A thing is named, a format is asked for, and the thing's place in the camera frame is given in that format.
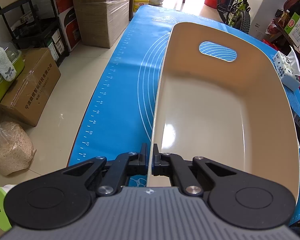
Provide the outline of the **beige plastic storage bin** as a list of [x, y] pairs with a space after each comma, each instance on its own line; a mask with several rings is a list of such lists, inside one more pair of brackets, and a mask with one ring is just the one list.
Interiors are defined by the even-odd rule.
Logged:
[[269, 57], [250, 41], [181, 22], [164, 56], [152, 145], [272, 180], [295, 198], [300, 159], [292, 110]]

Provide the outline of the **clear bag of grain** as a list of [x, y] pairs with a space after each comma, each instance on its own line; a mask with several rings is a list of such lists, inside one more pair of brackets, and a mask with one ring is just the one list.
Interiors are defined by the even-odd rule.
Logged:
[[0, 174], [8, 176], [27, 169], [35, 155], [34, 145], [15, 122], [0, 123]]

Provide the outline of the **blue silicone baking mat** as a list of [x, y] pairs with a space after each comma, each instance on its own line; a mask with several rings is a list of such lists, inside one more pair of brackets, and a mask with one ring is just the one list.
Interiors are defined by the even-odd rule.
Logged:
[[[231, 33], [252, 42], [273, 64], [275, 50], [237, 29], [183, 12], [141, 7], [116, 46], [89, 102], [69, 165], [93, 157], [108, 160], [137, 152], [143, 143], [153, 150], [152, 132], [158, 85], [173, 27], [190, 22]], [[291, 110], [300, 116], [300, 91], [283, 85]], [[300, 220], [300, 189], [291, 222]]]

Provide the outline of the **brown cardboard box with text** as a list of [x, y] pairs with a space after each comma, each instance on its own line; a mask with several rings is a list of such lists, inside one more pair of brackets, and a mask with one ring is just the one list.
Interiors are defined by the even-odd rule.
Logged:
[[61, 72], [48, 48], [23, 50], [22, 59], [25, 67], [2, 98], [0, 109], [35, 127]]

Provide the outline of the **green plastic container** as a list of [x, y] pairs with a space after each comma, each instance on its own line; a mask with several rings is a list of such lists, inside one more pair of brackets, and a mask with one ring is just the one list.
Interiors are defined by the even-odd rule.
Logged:
[[[12, 43], [2, 43], [0, 45], [0, 47], [5, 50], [8, 58], [14, 65], [15, 70], [17, 71], [17, 74], [16, 74], [16, 78], [17, 78], [19, 76], [19, 74], [23, 71], [24, 66], [25, 66], [24, 62], [23, 62], [22, 52], [20, 50], [18, 50]], [[0, 101], [6, 94], [9, 87], [12, 85], [13, 81], [11, 81], [11, 82], [6, 81], [0, 74]]]

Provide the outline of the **white blue tissue box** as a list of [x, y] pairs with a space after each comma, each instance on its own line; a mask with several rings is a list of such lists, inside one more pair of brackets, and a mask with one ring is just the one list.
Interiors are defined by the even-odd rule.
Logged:
[[300, 64], [294, 48], [290, 46], [288, 55], [277, 51], [273, 56], [273, 63], [282, 84], [291, 91], [296, 91], [300, 87]]

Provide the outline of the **rolled white towel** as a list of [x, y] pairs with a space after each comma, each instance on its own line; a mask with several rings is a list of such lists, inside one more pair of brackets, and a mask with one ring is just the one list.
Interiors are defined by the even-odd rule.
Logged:
[[14, 65], [8, 58], [5, 50], [1, 47], [0, 47], [0, 74], [8, 82], [13, 81], [16, 78], [16, 74], [17, 74]]

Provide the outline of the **green white product box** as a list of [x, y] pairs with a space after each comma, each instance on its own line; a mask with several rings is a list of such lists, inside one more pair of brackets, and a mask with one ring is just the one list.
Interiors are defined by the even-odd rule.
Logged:
[[285, 32], [288, 34], [293, 43], [300, 46], [300, 16], [296, 13], [288, 21]]

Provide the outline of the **black metal shelf rack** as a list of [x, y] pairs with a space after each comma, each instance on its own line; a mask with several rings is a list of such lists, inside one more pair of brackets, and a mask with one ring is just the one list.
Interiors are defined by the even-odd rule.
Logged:
[[58, 66], [69, 56], [55, 0], [0, 1], [0, 15], [16, 48], [48, 48]]

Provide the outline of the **large wrapped cardboard box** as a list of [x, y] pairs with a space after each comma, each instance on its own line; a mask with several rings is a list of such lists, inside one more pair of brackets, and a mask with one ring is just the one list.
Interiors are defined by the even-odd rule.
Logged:
[[130, 0], [73, 0], [82, 43], [111, 48], [129, 24]]

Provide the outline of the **green black bicycle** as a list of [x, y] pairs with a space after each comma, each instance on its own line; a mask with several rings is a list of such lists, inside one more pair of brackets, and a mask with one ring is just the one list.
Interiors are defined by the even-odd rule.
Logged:
[[248, 0], [217, 0], [217, 11], [222, 22], [246, 34], [251, 24], [250, 9]]

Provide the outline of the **white freezer cabinet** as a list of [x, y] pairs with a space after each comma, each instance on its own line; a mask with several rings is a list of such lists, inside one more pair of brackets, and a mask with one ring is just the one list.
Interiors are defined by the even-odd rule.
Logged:
[[275, 17], [275, 13], [283, 9], [283, 5], [286, 1], [287, 0], [248, 0], [251, 7], [249, 35], [258, 40], [262, 40], [268, 25]]

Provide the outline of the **red white appliance box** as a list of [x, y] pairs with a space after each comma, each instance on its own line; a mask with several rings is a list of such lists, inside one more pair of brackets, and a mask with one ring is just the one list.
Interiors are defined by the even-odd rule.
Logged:
[[57, 12], [68, 50], [71, 52], [81, 41], [73, 0], [55, 0]]

